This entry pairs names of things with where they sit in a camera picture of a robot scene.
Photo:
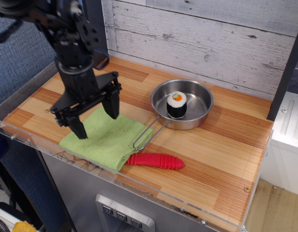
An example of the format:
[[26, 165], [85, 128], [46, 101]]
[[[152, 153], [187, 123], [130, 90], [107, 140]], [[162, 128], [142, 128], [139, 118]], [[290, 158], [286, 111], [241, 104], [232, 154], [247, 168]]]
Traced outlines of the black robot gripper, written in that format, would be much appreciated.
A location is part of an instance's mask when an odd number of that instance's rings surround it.
[[122, 89], [116, 71], [95, 75], [93, 69], [76, 73], [60, 73], [65, 91], [52, 106], [60, 126], [69, 126], [79, 139], [87, 139], [87, 134], [79, 115], [102, 103], [105, 112], [112, 118], [119, 116], [119, 93]]

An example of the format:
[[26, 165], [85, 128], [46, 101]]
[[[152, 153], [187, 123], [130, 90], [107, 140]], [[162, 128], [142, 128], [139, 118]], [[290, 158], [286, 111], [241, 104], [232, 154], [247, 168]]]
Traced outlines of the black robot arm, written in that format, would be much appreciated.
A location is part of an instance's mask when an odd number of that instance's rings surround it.
[[79, 116], [101, 103], [111, 118], [119, 115], [119, 74], [96, 76], [109, 63], [101, 47], [99, 30], [87, 21], [77, 0], [0, 0], [0, 16], [14, 22], [0, 33], [5, 42], [23, 22], [30, 22], [45, 35], [54, 49], [55, 64], [65, 87], [52, 106], [58, 125], [69, 127], [79, 139], [87, 134]]

